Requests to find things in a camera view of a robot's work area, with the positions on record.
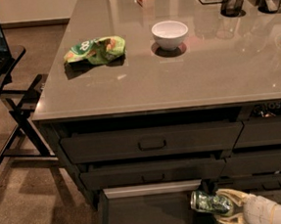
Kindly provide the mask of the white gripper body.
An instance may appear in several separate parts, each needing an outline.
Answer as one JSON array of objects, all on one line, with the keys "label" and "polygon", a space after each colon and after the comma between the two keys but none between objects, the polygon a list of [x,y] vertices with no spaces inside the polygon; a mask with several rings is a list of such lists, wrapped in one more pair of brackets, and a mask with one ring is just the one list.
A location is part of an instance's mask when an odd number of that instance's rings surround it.
[{"label": "white gripper body", "polygon": [[272,211],[276,202],[265,197],[248,195],[243,205],[243,218],[247,224],[272,224]]}]

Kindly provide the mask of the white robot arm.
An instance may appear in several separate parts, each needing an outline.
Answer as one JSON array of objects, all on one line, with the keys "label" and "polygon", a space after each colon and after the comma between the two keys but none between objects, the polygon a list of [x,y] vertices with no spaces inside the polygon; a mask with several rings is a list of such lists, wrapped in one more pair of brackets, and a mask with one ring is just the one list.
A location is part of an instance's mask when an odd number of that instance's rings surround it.
[{"label": "white robot arm", "polygon": [[218,196],[225,196],[242,212],[232,216],[215,217],[221,224],[281,224],[281,204],[262,196],[243,193],[238,190],[220,189],[216,192]]}]

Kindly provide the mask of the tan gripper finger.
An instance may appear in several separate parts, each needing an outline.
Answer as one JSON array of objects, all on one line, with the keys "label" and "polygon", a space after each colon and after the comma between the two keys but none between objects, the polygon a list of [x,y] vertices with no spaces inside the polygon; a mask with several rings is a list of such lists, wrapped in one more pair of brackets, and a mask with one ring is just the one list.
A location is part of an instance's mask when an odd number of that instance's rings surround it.
[{"label": "tan gripper finger", "polygon": [[236,213],[233,216],[216,216],[215,219],[221,224],[247,224],[242,213]]},{"label": "tan gripper finger", "polygon": [[246,193],[243,193],[238,190],[231,190],[231,189],[219,189],[216,191],[219,196],[226,196],[227,198],[231,199],[234,203],[238,206],[243,206],[247,197]]}]

